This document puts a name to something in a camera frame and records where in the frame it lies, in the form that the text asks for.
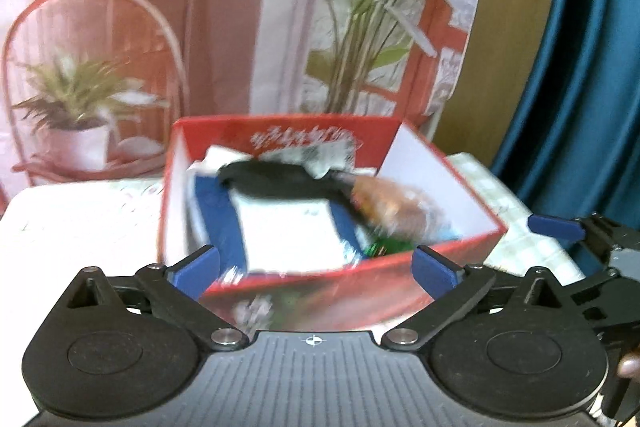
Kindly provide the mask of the person's right hand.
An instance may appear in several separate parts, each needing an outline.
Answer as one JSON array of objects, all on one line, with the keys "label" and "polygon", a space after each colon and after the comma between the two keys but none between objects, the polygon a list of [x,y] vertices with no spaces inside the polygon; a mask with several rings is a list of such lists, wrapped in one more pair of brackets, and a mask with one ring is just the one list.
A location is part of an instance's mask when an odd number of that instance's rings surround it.
[{"label": "person's right hand", "polygon": [[617,375],[620,378],[640,381],[640,353],[629,352],[624,355],[617,365]]}]

